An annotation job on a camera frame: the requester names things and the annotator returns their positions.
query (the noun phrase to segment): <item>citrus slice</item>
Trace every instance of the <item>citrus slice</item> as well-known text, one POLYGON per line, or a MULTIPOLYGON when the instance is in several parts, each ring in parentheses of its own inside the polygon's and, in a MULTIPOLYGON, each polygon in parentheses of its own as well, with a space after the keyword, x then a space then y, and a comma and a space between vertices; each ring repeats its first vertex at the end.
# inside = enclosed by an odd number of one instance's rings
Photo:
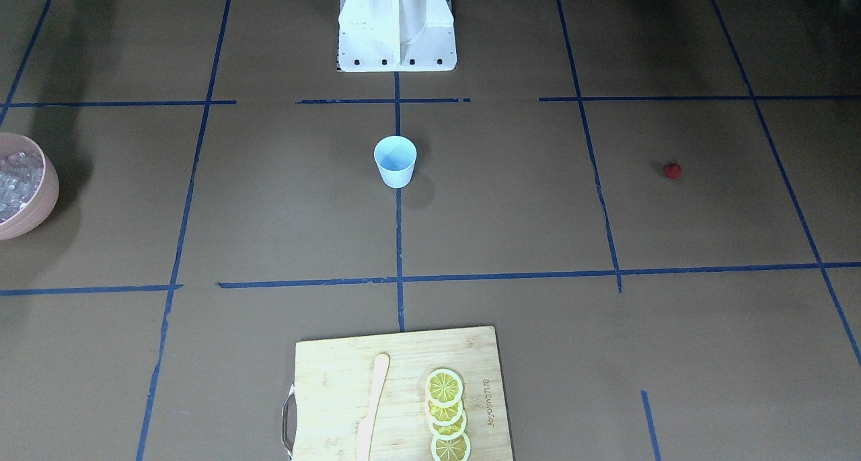
POLYGON ((433 434, 433 437, 444 441, 452 440, 460 436, 467 429, 467 411, 464 411, 452 424, 439 425, 433 421, 433 418, 430 418, 428 424, 430 425, 430 433, 433 434))
POLYGON ((431 417, 431 421, 433 421, 436 425, 452 425, 457 421, 457 418, 461 417, 463 414, 463 402, 458 400, 458 402, 453 406, 447 406, 447 408, 441 408, 440 406, 434 405, 433 402, 425 402, 424 409, 427 411, 428 415, 431 417))
POLYGON ((428 400, 441 408, 455 405, 463 394, 463 381, 451 369, 436 369, 424 381, 428 400))
POLYGON ((455 439, 437 439, 430 442, 434 461, 467 461, 470 457, 470 437, 461 434, 455 439))

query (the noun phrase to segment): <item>ice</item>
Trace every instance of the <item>ice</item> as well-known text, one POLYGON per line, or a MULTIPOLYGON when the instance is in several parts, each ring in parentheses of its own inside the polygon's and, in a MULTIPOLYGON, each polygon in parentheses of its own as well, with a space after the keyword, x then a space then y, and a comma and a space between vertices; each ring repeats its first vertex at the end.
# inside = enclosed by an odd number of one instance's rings
POLYGON ((44 164, 37 153, 19 151, 0 157, 0 223, 27 207, 43 172, 44 164))

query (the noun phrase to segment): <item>light blue cup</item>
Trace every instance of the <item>light blue cup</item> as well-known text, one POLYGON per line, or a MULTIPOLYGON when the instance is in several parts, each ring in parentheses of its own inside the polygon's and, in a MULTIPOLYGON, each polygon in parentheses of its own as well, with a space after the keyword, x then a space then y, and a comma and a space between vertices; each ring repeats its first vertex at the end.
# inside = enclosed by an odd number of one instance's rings
POLYGON ((406 187, 416 166, 416 146, 403 136, 387 136, 374 148, 374 160, 382 181, 391 188, 406 187))

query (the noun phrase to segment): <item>small red object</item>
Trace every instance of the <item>small red object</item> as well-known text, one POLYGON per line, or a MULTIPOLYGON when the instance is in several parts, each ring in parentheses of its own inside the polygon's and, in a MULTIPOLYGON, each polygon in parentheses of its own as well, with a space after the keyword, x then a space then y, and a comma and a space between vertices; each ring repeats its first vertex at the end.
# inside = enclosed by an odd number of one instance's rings
POLYGON ((668 164, 664 167, 664 175, 670 180, 675 180, 682 176, 682 167, 679 164, 668 164))

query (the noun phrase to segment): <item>bowl of ice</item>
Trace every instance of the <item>bowl of ice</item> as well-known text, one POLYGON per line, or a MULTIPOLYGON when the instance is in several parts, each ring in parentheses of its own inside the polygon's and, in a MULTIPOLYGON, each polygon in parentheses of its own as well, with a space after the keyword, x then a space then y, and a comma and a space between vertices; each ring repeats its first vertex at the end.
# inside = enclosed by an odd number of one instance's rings
POLYGON ((32 231, 57 203, 51 160, 26 136, 0 133, 0 240, 32 231))

